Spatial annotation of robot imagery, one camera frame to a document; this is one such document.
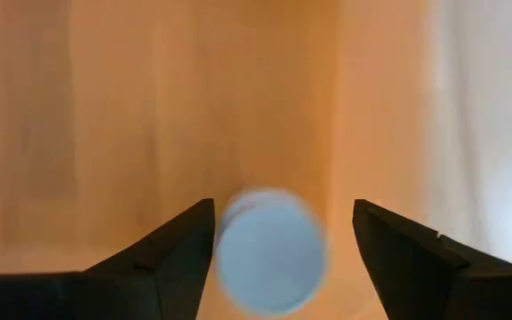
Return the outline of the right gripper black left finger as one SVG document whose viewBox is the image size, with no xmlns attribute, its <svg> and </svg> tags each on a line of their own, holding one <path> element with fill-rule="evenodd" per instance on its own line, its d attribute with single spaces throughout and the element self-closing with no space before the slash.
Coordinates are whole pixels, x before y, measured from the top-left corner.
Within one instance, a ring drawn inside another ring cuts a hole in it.
<svg viewBox="0 0 512 320">
<path fill-rule="evenodd" d="M 0 275 L 0 320 L 195 320 L 214 235 L 205 198 L 86 270 Z"/>
</svg>

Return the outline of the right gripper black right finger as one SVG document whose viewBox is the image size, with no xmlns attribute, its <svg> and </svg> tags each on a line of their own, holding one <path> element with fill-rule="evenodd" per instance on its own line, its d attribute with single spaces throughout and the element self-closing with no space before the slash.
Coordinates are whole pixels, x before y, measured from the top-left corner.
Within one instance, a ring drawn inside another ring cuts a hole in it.
<svg viewBox="0 0 512 320">
<path fill-rule="evenodd" d="M 364 199 L 353 228 L 388 318 L 512 320 L 512 263 Z"/>
</svg>

